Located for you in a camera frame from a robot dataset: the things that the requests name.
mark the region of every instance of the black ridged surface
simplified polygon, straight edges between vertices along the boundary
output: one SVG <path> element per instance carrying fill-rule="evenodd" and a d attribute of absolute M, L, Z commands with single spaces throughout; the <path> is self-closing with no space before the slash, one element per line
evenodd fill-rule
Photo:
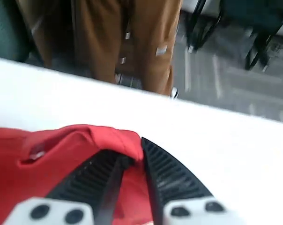
<path fill-rule="evenodd" d="M 163 223 L 163 208 L 172 200 L 211 196 L 209 190 L 168 152 L 142 138 L 149 197 L 155 225 Z"/>
<path fill-rule="evenodd" d="M 96 225 L 110 225 L 123 171 L 133 160 L 111 150 L 102 150 L 77 167 L 48 198 L 89 204 Z"/>

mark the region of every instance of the red fabric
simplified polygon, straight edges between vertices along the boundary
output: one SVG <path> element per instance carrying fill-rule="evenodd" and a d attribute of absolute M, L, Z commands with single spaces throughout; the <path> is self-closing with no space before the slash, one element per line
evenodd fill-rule
<path fill-rule="evenodd" d="M 152 221 L 140 137 L 111 127 L 74 125 L 38 132 L 0 128 L 0 224 L 18 202 L 46 196 L 101 149 L 115 150 L 136 160 L 135 166 L 124 173 L 113 224 Z M 40 150 L 46 154 L 28 161 L 32 153 Z"/>

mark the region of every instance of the brown pants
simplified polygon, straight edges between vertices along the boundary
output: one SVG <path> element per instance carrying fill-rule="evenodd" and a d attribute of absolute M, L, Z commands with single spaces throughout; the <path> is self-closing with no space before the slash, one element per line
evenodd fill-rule
<path fill-rule="evenodd" d="M 170 95 L 171 58 L 182 0 L 79 0 L 91 57 L 91 72 L 115 83 L 114 70 L 124 38 L 124 12 L 129 15 L 135 72 L 144 90 Z"/>

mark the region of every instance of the black hole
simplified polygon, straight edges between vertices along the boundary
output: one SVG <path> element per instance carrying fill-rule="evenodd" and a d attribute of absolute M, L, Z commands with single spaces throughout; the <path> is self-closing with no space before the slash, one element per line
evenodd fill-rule
<path fill-rule="evenodd" d="M 208 202 L 208 203 L 206 203 L 205 210 L 207 212 L 223 212 L 223 211 L 225 211 L 224 207 L 218 202 Z"/>
<path fill-rule="evenodd" d="M 174 217 L 188 217 L 191 213 L 184 207 L 175 207 L 171 210 L 171 215 Z"/>
<path fill-rule="evenodd" d="M 49 205 L 39 205 L 31 211 L 30 216 L 32 219 L 41 219 L 48 214 L 49 210 Z"/>
<path fill-rule="evenodd" d="M 65 221 L 67 224 L 77 224 L 83 218 L 83 211 L 82 210 L 72 210 L 66 214 Z"/>

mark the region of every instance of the black plastic part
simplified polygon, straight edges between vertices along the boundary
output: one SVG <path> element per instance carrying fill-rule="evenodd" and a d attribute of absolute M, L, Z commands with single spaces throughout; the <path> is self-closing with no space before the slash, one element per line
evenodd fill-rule
<path fill-rule="evenodd" d="M 162 225 L 163 208 L 169 201 L 212 196 L 199 179 L 168 152 L 145 138 L 141 139 L 141 144 L 155 225 Z"/>
<path fill-rule="evenodd" d="M 224 207 L 218 202 L 208 202 L 205 205 L 206 212 L 224 212 Z"/>
<path fill-rule="evenodd" d="M 34 220 L 42 219 L 48 214 L 49 210 L 50 210 L 49 205 L 46 204 L 39 205 L 31 211 L 30 217 Z"/>
<path fill-rule="evenodd" d="M 175 207 L 171 210 L 171 216 L 173 217 L 189 217 L 191 213 L 184 207 Z"/>
<path fill-rule="evenodd" d="M 111 225 L 123 172 L 133 162 L 128 156 L 102 150 L 77 167 L 47 197 L 87 203 L 96 225 Z"/>
<path fill-rule="evenodd" d="M 72 211 L 69 211 L 66 214 L 65 222 L 67 224 L 77 224 L 77 223 L 79 223 L 82 220 L 83 215 L 84 215 L 84 213 L 83 213 L 82 210 L 72 210 Z"/>

